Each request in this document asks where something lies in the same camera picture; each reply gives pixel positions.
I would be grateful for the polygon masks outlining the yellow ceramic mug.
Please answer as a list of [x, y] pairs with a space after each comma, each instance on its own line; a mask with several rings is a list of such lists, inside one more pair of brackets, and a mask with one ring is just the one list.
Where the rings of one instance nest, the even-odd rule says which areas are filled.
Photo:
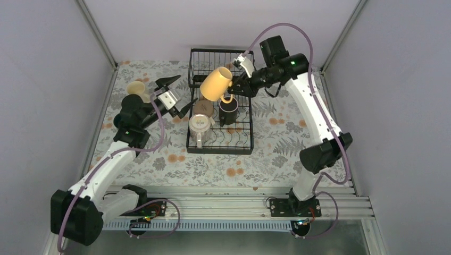
[[225, 104], [229, 104], [233, 100], [233, 95], [229, 99], [225, 99], [224, 95], [232, 86], [233, 75], [226, 67], [218, 67], [211, 72], [200, 86], [201, 95], [209, 101], [218, 101], [219, 99]]

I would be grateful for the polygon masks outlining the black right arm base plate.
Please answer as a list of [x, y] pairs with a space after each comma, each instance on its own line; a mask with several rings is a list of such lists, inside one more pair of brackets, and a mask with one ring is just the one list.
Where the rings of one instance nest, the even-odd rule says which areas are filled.
[[291, 198], [270, 198], [267, 201], [272, 217], [321, 217], [319, 200], [312, 197], [305, 201]]

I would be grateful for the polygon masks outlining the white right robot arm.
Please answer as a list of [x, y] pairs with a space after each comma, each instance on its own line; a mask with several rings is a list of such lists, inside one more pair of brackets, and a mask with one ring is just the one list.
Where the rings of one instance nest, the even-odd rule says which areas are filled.
[[273, 84], [285, 87], [293, 97], [313, 139], [311, 147], [299, 153], [304, 170], [296, 184], [290, 189], [287, 199], [271, 199], [273, 217], [301, 216], [316, 209], [319, 201], [316, 188], [323, 177], [334, 179], [325, 168], [343, 160], [345, 178], [335, 181], [344, 184], [349, 180], [350, 170], [346, 150], [353, 142], [350, 133], [343, 133], [333, 120], [314, 82], [312, 68], [307, 57], [298, 53], [290, 55], [280, 36], [271, 37], [260, 43], [266, 66], [257, 70], [247, 53], [241, 53], [232, 64], [243, 73], [228, 90], [235, 95], [255, 97], [257, 92]]

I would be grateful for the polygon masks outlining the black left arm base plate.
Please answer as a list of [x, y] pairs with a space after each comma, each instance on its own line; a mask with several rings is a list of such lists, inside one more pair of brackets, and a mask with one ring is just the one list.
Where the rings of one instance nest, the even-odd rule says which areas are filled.
[[121, 216], [134, 217], [163, 217], [167, 208], [167, 200], [165, 198], [148, 198], [143, 205], [126, 211]]

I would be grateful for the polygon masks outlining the cream ribbed ceramic mug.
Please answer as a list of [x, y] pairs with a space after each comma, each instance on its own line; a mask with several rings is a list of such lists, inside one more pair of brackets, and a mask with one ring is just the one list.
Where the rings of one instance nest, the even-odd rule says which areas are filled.
[[133, 81], [129, 83], [126, 91], [129, 95], [138, 95], [144, 103], [150, 103], [150, 93], [143, 82]]

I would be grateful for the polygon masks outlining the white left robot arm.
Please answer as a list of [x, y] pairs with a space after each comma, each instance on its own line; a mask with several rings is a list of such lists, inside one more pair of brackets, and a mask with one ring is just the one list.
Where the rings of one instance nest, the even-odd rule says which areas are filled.
[[125, 185], [107, 198], [104, 195], [118, 174], [142, 152], [155, 152], [164, 140], [163, 116], [183, 118], [195, 100], [181, 110], [176, 108], [180, 97], [170, 85], [180, 76], [157, 79], [149, 95], [129, 94], [121, 102], [114, 117], [117, 133], [105, 155], [68, 190], [57, 190], [51, 197], [51, 232], [58, 236], [57, 249], [63, 253], [63, 239], [91, 245], [103, 225], [117, 217], [143, 214], [151, 202], [147, 191]]

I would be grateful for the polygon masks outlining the floral iridescent white mug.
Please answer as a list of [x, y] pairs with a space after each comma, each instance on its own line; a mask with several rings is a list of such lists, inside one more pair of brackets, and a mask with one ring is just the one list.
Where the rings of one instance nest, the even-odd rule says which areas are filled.
[[205, 114], [194, 114], [189, 120], [190, 137], [196, 148], [203, 148], [204, 143], [210, 138], [214, 119]]

